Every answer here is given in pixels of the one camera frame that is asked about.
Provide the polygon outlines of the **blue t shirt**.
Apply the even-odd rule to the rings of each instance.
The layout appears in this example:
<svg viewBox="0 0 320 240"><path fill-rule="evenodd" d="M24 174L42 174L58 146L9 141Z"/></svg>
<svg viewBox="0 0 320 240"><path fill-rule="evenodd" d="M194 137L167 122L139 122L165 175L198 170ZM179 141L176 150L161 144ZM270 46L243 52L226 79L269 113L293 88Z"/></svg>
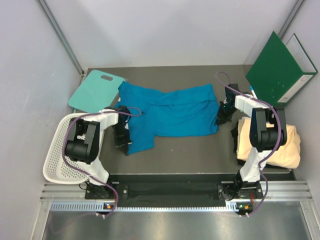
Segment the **blue t shirt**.
<svg viewBox="0 0 320 240"><path fill-rule="evenodd" d="M219 105L211 84L163 93L124 82L118 92L118 105L134 115L128 122L130 155L152 149L155 137L201 137L219 129Z"/></svg>

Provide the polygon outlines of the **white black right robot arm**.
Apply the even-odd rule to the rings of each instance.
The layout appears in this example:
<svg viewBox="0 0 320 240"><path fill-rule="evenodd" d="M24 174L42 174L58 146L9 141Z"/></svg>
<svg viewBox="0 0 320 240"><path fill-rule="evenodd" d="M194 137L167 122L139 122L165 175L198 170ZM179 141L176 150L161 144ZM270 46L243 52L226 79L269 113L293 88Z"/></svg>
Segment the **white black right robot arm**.
<svg viewBox="0 0 320 240"><path fill-rule="evenodd" d="M225 87L225 97L220 102L216 123L223 125L230 122L237 110L250 117L251 150L233 182L218 185L220 197L226 201L249 198L251 194L260 198L260 179L267 159L287 142L285 112L283 109L275 110L254 96L240 92L236 83Z"/></svg>

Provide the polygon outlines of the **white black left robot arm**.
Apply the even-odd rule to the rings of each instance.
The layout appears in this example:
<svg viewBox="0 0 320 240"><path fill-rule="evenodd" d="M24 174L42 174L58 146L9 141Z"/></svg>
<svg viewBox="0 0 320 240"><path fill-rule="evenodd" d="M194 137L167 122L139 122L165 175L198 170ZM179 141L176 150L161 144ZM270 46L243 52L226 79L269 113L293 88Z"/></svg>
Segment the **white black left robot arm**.
<svg viewBox="0 0 320 240"><path fill-rule="evenodd" d="M99 159L102 135L112 127L115 147L127 156L132 144L128 125L130 118L129 108L121 105L70 120L62 145L62 157L76 162L79 168L74 169L88 176L86 199L108 199L116 195L110 174Z"/></svg>

